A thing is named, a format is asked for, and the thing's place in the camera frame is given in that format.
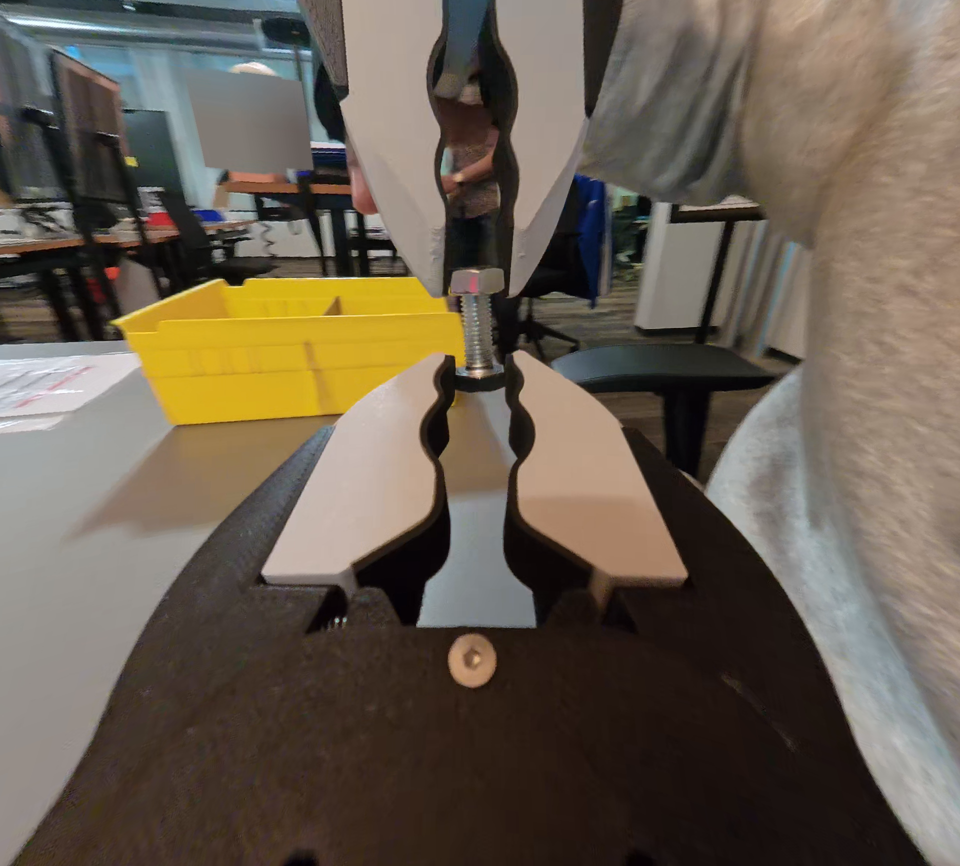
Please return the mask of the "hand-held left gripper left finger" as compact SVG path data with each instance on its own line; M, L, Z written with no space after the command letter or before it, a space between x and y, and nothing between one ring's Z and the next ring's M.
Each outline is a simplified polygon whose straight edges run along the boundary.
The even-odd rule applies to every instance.
M429 354L340 416L261 569L268 585L354 591L440 517L455 372Z

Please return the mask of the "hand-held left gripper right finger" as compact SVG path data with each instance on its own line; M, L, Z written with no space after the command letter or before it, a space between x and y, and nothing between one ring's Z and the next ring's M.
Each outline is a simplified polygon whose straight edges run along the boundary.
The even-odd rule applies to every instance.
M688 569L618 419L524 352L509 357L504 552L536 595L676 588Z

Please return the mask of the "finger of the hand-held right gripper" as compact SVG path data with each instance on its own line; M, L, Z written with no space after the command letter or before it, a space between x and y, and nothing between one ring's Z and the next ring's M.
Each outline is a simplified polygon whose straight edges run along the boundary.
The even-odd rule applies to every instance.
M435 298L447 295L447 204L429 68L444 20L443 0L342 0L349 143L393 245Z
M510 69L512 202L509 295L520 296L557 229L580 160L585 107L584 0L495 0Z

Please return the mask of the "yellow plastic bin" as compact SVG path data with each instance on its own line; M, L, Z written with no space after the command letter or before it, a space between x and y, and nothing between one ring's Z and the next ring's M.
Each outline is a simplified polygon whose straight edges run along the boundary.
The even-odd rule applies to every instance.
M114 320L174 426L338 416L434 354L460 315L407 277L211 280Z

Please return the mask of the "silver hex bolt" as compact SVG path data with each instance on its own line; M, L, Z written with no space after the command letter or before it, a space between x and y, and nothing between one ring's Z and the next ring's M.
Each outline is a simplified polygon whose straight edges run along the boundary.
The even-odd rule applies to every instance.
M464 366L468 368L498 364L492 300L503 288L503 271L497 267L464 268L451 274L449 290L460 304Z

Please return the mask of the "grey desk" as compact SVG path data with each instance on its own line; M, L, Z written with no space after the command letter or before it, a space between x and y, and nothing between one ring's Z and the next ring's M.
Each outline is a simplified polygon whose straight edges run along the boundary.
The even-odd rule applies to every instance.
M385 585L263 580L330 431L162 436L133 381L2 442L2 864L533 860L502 393L447 415L450 553L408 625Z

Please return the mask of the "person's right hand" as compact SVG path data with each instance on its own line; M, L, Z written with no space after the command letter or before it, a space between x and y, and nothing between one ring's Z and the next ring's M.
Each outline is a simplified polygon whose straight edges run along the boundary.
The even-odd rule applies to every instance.
M378 214L378 205L371 193L358 156L350 140L344 140L346 169L354 210L364 216Z

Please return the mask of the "wooden top table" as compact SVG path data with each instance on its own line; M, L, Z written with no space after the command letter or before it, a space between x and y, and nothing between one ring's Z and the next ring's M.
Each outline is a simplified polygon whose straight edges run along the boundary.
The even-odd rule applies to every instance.
M237 179L223 175L218 188L228 195L253 198L258 213L265 212L263 204L267 200L302 213L313 237L323 276L329 274L329 257L321 225L323 215L330 224L334 276L370 276L371 257L377 252L389 253L394 263L400 260L386 231L368 231L366 218L354 207L352 191L346 183L318 182L312 173L300 174L296 181L280 180L277 176Z
M173 226L147 230L147 239L130 229L97 233L93 237L103 257L151 264L158 276L159 296L180 292L193 280L187 266L185 243ZM118 315L105 292L93 295L93 254L74 233L40 238L9 235L2 242L2 284L30 279L53 314L61 340L102 342L108 337L107 317Z

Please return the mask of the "blue jacket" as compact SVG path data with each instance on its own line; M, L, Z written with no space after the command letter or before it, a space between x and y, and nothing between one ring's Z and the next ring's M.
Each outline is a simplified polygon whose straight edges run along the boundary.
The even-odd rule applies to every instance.
M600 179L576 174L560 215L564 290L596 308L611 288L613 230L607 187Z

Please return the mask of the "white cabinet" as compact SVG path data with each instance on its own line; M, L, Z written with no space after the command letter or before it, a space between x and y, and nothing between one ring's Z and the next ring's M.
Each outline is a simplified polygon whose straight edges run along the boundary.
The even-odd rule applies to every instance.
M714 207L655 203L647 227L634 325L647 334L695 332L714 272L720 267L710 318L711 340L748 359L808 351L810 254L767 221L732 225L720 260L725 222L704 220Z

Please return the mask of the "dark computer monitor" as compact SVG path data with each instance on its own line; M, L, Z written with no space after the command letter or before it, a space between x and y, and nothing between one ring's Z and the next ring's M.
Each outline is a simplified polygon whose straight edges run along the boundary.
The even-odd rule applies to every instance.
M65 137L79 200L125 204L126 193L114 152L100 135L114 136L127 150L119 83L66 52L50 51L56 114Z
M186 197L167 113L124 108L126 155L136 160L131 175L138 188L163 189Z

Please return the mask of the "person's beige sweatshirt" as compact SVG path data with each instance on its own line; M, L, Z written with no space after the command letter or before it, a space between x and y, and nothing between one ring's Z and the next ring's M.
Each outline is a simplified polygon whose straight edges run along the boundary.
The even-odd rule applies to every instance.
M806 357L707 488L931 864L958 864L957 131L888 128L850 163L812 253Z

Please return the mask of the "white paper sheet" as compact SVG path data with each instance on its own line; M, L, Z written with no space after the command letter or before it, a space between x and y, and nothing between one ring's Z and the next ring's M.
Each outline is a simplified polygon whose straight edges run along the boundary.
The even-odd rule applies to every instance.
M2 360L1 434L54 428L140 366L130 353Z

